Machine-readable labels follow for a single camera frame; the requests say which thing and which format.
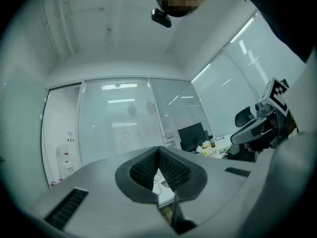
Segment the white wall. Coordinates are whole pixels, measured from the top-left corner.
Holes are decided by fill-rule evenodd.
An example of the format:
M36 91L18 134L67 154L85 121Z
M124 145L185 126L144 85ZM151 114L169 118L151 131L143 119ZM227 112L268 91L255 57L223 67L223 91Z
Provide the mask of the white wall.
M208 64L221 48L240 30L255 12L256 7L249 1L238 0L234 6L223 15L219 22L212 26L205 42L194 50L190 59L183 61L186 77L192 80Z
M47 189L40 149L45 81L57 55L42 21L39 0L29 0L0 44L1 178L13 199L32 205Z
M77 151L77 132L75 123L78 118L75 88L80 85L59 88L50 91L45 106L42 128L42 155L48 183L58 183L60 179L56 149L60 144L68 145L69 161L74 165L74 171L81 167Z
M193 14L182 18L168 50L186 67L219 22L240 0L207 0Z
M47 87L112 76L186 79L182 68L171 54L134 50L133 47L111 51L99 48L79 53L60 63L50 75Z
M63 0L65 22L75 53L95 45L165 51L181 18L165 28L151 20L156 0ZM44 0L51 33L63 58L71 55L60 20L58 0Z

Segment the desk clutter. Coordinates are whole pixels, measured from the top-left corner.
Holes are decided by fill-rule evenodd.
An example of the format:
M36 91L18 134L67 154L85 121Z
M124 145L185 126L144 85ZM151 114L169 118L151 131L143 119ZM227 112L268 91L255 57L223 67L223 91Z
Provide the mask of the desk clutter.
M178 133L183 151L217 159L227 156L230 151L230 135L213 138L208 135L207 130L203 129L201 123L180 129Z

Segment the window blinds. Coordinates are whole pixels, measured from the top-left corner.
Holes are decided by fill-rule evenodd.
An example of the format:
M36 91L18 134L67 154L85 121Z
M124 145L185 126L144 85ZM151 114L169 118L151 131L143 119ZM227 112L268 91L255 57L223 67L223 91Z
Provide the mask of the window blinds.
M82 164L163 145L157 111L146 79L85 83L78 120Z
M259 13L248 22L248 28L224 47L225 52L241 69L258 96L262 96L273 77L278 80L285 78L291 86L304 71L305 64L274 35Z
M199 122L212 135L204 109L190 82L168 79L150 79L150 82L168 146L181 149L178 130Z
M198 96L206 110L213 136L235 133L238 128L234 119L238 112L254 104L257 99L240 70L231 59L220 53L193 81Z

